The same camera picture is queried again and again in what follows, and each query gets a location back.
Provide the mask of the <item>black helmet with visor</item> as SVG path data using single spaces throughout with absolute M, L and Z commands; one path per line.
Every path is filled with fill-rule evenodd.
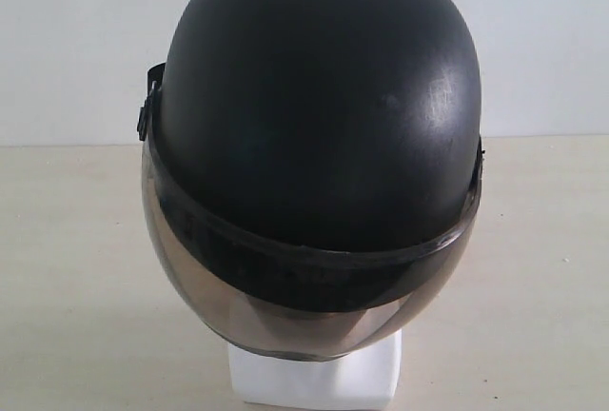
M 481 79 L 452 0 L 190 0 L 147 75 L 147 228 L 245 351 L 325 362 L 438 295 L 481 200 Z

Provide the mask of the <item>white mannequin head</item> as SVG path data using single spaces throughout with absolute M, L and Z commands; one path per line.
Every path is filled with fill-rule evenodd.
M 383 410 L 401 372 L 402 332 L 329 362 L 264 357 L 230 345 L 231 385 L 242 401 L 310 410 Z

